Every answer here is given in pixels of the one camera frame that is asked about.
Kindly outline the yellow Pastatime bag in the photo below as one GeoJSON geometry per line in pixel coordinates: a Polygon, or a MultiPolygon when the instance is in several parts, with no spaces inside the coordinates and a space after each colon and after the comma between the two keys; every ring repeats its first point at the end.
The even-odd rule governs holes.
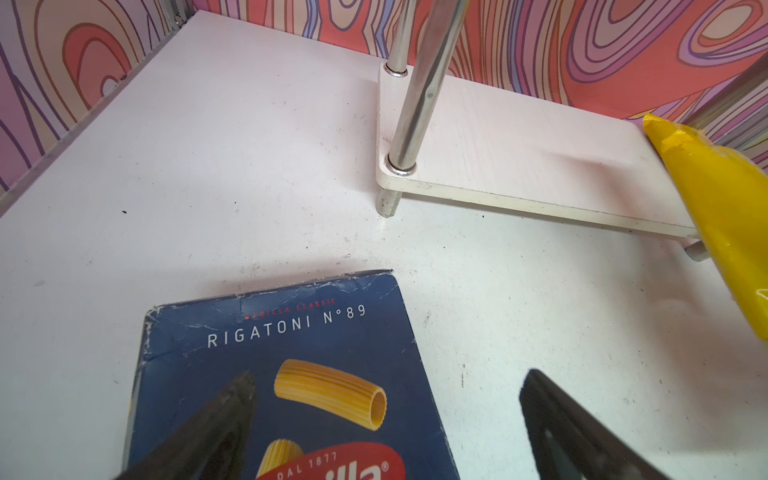
{"type": "Polygon", "coordinates": [[[767,339],[767,174],[700,131],[652,114],[643,129],[756,336],[767,339]]]}

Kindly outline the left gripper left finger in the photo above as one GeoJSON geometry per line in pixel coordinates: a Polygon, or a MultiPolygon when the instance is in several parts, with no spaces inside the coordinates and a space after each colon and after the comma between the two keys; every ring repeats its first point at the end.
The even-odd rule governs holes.
{"type": "Polygon", "coordinates": [[[253,376],[244,372],[121,479],[238,479],[245,466],[257,404],[253,376]]]}

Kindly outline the blue Barilla pasta box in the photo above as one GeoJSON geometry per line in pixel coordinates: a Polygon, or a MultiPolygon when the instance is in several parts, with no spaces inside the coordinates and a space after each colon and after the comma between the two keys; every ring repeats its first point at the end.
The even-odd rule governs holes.
{"type": "Polygon", "coordinates": [[[257,404],[238,479],[458,475],[388,270],[150,310],[122,472],[244,372],[257,404]]]}

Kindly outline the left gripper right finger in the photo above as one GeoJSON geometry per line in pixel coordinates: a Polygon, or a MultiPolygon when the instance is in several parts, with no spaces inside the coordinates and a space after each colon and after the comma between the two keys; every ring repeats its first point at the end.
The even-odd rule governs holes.
{"type": "Polygon", "coordinates": [[[664,479],[538,369],[527,373],[519,401],[542,479],[664,479]]]}

